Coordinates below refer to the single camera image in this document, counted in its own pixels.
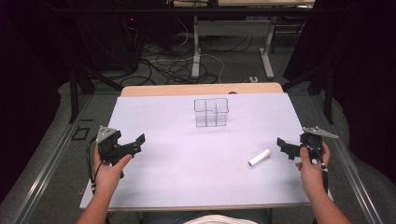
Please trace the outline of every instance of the forearm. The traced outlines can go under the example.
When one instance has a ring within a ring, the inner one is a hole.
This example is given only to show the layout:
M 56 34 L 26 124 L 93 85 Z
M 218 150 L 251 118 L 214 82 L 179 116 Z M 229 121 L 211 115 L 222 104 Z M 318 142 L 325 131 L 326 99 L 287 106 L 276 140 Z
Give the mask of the forearm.
M 94 194 L 87 208 L 78 220 L 78 224 L 105 223 L 111 196 L 112 195 L 108 193 Z
M 318 224 L 350 223 L 347 217 L 341 212 L 338 206 L 330 199 L 325 191 L 308 195 L 309 201 L 314 209 L 315 218 Z

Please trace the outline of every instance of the hand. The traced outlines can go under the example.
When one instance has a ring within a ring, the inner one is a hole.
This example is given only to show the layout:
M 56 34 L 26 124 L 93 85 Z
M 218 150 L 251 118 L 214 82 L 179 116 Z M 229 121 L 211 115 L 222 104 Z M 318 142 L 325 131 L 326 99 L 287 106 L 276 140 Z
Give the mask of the hand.
M 322 142 L 323 156 L 322 159 L 326 166 L 330 161 L 330 150 L 326 143 Z M 298 170 L 301 171 L 301 179 L 303 180 L 303 189 L 308 197 L 317 193 L 326 192 L 323 188 L 322 171 L 320 161 L 317 164 L 312 164 L 309 160 L 308 149 L 302 147 L 300 149 L 300 157 L 302 162 L 296 163 Z
M 120 174 L 123 168 L 128 164 L 128 162 L 132 159 L 132 155 L 124 156 L 116 165 L 109 166 L 109 162 L 104 162 L 103 164 L 100 155 L 99 149 L 96 145 L 93 155 L 93 167 L 92 172 L 93 175 L 97 172 L 95 178 L 95 194 L 109 194 L 111 197 L 114 191 L 117 188 L 117 185 L 120 181 Z

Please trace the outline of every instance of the white cylinder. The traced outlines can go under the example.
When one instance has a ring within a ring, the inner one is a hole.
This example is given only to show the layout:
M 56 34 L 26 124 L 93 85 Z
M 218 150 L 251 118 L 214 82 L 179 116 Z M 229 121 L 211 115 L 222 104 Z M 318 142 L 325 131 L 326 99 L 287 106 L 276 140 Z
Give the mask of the white cylinder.
M 259 161 L 264 160 L 265 158 L 269 157 L 271 155 L 271 151 L 270 149 L 265 149 L 264 152 L 260 153 L 259 155 L 257 155 L 255 158 L 251 159 L 248 164 L 250 166 L 253 166 L 254 164 L 256 164 Z

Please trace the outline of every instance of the person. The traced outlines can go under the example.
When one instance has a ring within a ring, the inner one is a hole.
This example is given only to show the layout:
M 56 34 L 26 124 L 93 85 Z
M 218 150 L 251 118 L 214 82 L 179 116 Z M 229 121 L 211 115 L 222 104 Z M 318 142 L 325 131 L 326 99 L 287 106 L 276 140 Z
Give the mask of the person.
M 323 161 L 329 164 L 330 150 L 326 143 L 322 143 L 323 147 Z M 301 172 L 301 179 L 303 182 L 303 189 L 311 202 L 317 223 L 350 223 L 343 212 L 328 196 L 322 185 L 322 170 L 320 162 L 312 164 L 309 160 L 308 150 L 306 147 L 300 149 L 301 162 L 296 163 L 296 167 Z M 120 181 L 120 173 L 126 164 L 131 160 L 131 155 L 123 157 L 115 166 L 108 166 L 108 164 L 101 164 L 100 156 L 97 147 L 94 152 L 94 161 L 92 169 L 97 169 L 95 178 L 96 188 L 95 193 L 88 204 L 87 208 L 78 220 L 78 223 L 105 223 L 107 209 L 110 204 L 111 197 L 117 188 Z M 209 223 L 209 221 L 216 221 L 213 223 L 267 223 L 268 217 L 263 216 L 262 210 L 232 210 L 232 211 L 218 211 L 213 215 L 213 211 L 202 211 L 196 213 L 190 212 L 168 212 L 168 213 L 147 213 L 143 216 L 143 223 Z

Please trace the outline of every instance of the gray floor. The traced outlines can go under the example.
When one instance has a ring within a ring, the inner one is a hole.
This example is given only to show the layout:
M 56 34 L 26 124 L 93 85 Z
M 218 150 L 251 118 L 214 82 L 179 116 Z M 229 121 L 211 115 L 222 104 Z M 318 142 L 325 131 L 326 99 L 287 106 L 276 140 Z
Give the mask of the gray floor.
M 285 83 L 282 74 L 297 38 L 296 35 L 286 35 L 277 39 L 276 52 L 270 55 L 276 74 L 275 82 Z M 210 48 L 230 49 L 242 39 L 243 36 L 217 37 L 211 40 Z M 203 41 L 203 47 L 204 44 L 209 46 L 210 42 Z M 242 44 L 240 49 L 247 45 L 248 41 Z M 216 75 L 221 73 L 220 80 L 223 83 L 239 83 L 251 76 L 258 77 L 260 82 L 272 81 L 267 79 L 263 72 L 258 52 L 260 45 L 261 40 L 254 38 L 251 47 L 244 51 L 217 52 L 205 49 L 202 54 L 210 54 L 213 57 L 203 57 L 202 63 L 210 73 Z M 148 58 L 152 61 L 158 60 L 157 56 Z M 142 64 L 134 76 L 147 76 L 148 72 L 148 68 Z M 163 84 L 166 80 L 155 72 L 153 79 L 157 84 Z M 141 79 L 131 79 L 123 84 L 134 85 L 138 82 L 141 82 Z M 68 124 L 71 111 L 68 83 L 59 89 L 62 103 L 56 118 L 23 174 L 1 204 L 1 223 L 73 223 L 80 216 L 81 210 L 78 206 L 82 195 L 79 192 L 81 188 L 86 187 L 88 181 L 85 147 L 99 126 L 108 124 L 113 106 L 120 94 L 101 82 L 94 81 L 94 83 L 98 91 L 94 96 L 80 96 L 83 112 L 72 125 Z M 322 101 L 322 95 L 308 96 L 306 86 L 307 83 L 302 83 L 288 91 L 300 122 L 306 127 L 328 125 L 323 121 L 320 108 L 315 108 L 315 105 Z M 343 116 L 342 107 L 336 102 L 333 104 L 333 115 L 335 122 L 333 127 L 341 136 L 342 144 L 347 146 L 347 120 Z M 87 139 L 73 140 L 80 137 L 81 133 L 77 132 L 77 129 L 82 128 L 89 130 Z M 329 140 L 328 143 L 331 148 L 339 146 L 339 143 L 337 145 L 333 140 Z M 353 185 L 350 184 L 350 179 L 345 173 L 340 156 L 335 150 L 329 167 L 334 200 L 353 223 L 370 223 L 367 221 L 367 214 L 361 208 L 361 201 L 356 197 L 357 190 L 351 187 Z M 395 186 L 378 171 L 354 158 L 353 155 L 350 156 L 359 170 L 364 189 L 367 189 L 366 193 L 370 196 L 375 211 L 381 216 L 383 223 L 396 223 Z M 310 223 L 313 218 L 309 206 L 274 209 L 274 223 Z M 112 223 L 135 224 L 138 223 L 138 214 L 116 213 L 110 220 Z

